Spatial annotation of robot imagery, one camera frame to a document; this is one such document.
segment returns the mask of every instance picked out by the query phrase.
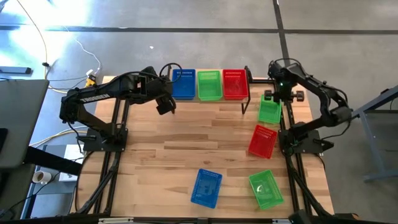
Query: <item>blue plastic basket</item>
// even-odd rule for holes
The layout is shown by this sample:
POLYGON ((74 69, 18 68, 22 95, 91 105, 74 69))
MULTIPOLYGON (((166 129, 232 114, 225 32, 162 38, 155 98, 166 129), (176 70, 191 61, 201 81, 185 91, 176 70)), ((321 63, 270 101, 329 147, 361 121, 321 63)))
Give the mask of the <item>blue plastic basket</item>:
POLYGON ((199 169, 193 188, 191 202, 209 208, 216 208, 218 192, 223 176, 212 171, 199 169))
MULTIPOLYGON (((179 69, 173 70, 172 81, 175 81, 180 73, 181 71, 179 69)), ((195 69, 183 69, 181 78, 177 82, 173 83, 172 96, 176 100, 192 100, 195 97, 195 88, 195 69)))

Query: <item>green plastic basket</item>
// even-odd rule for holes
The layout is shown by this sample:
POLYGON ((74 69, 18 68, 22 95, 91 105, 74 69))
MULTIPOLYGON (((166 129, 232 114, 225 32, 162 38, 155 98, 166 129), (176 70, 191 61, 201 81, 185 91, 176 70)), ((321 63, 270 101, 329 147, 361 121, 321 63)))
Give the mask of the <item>green plastic basket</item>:
POLYGON ((249 176, 251 187, 261 209, 271 208, 284 202, 271 170, 249 176))
POLYGON ((265 100, 264 95, 261 95, 259 121, 264 121, 272 124, 279 123, 281 111, 282 103, 275 103, 272 99, 265 100))
POLYGON ((198 96, 202 101, 216 101, 223 97, 220 71, 198 72, 198 96))

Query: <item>red basket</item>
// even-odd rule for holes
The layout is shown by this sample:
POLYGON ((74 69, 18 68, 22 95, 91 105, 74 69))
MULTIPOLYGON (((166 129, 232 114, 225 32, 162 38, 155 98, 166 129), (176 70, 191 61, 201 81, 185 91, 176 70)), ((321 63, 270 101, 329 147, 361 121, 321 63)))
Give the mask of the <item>red basket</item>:
POLYGON ((224 69, 223 84, 226 100, 243 100, 249 96, 248 80, 244 69, 224 69))
POLYGON ((277 132, 257 125, 251 142, 249 152, 259 157, 270 159, 274 151, 277 132))

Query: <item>gray floor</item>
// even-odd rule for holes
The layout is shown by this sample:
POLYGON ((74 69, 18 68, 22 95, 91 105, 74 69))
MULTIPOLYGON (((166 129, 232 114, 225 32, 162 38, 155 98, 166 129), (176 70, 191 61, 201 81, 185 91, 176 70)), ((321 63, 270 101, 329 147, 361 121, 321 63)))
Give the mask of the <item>gray floor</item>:
MULTIPOLYGON (((272 0, 118 0, 118 1, 23 1, 43 26, 242 28, 277 29, 272 0)), ((398 2, 394 0, 279 0, 285 29, 396 30, 398 2)), ((15 0, 0 13, 0 25, 30 24, 15 0)), ((243 68, 264 77, 270 60, 282 56, 279 35, 248 33, 171 32, 44 32, 49 62, 57 60, 49 78, 74 78, 95 69, 96 61, 81 51, 72 36, 93 51, 103 63, 101 75, 117 75, 148 65, 157 70, 167 62, 186 68, 243 68)), ((308 73, 341 88, 356 109, 386 88, 398 83, 396 58, 398 35, 308 35, 285 36, 289 55, 299 59, 308 73)), ((0 30, 1 65, 30 66, 29 77, 42 78, 44 49, 36 30, 0 30)), ((52 82, 69 87, 75 81, 52 82)), ((60 97, 48 91, 32 142, 67 129, 58 119, 60 97)), ((318 100, 311 94, 314 117, 318 100)), ((393 105, 398 109, 398 102, 393 105)), ((322 136, 340 132, 344 125, 322 128, 322 136)), ((69 135, 51 144, 74 143, 69 135)), ((326 174, 335 212, 357 213, 364 220, 397 223, 398 180, 365 184, 364 174, 375 171, 361 123, 354 120, 348 132, 333 139, 335 147, 325 153, 326 174)), ((398 155, 389 158, 398 161, 398 155)), ((35 217, 58 215, 44 209, 50 203, 69 206, 69 198, 53 195, 37 200, 35 217)))

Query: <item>wooden table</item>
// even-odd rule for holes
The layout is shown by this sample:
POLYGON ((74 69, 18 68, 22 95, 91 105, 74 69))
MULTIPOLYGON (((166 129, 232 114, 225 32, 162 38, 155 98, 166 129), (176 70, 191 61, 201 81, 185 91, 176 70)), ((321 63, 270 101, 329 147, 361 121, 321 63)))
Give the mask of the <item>wooden table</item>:
MULTIPOLYGON (((104 77, 104 83, 112 78, 104 77)), ((178 102, 175 114, 162 116, 155 101, 132 105, 127 122, 129 139, 119 166, 112 216, 287 218, 293 208, 279 143, 275 144, 272 159, 246 154, 255 125, 279 129, 279 124, 257 122, 260 95, 265 89, 272 89, 272 85, 251 85, 252 102, 245 115, 239 104, 178 102), (199 168, 223 175, 215 209, 190 201, 199 168), (266 169, 274 174, 285 202, 260 210, 248 176, 266 169)), ((113 105, 114 100, 99 101, 95 116, 110 122, 113 105)), ((292 107, 296 122, 312 120, 307 99, 294 102, 292 107)), ((78 189, 79 207, 98 185, 103 156, 103 152, 93 153, 84 166, 78 189)), ((304 154, 303 164, 310 190, 333 213, 319 158, 304 154)), ((301 190, 297 189, 303 208, 301 190)), ((102 208, 108 189, 104 192, 102 208)))

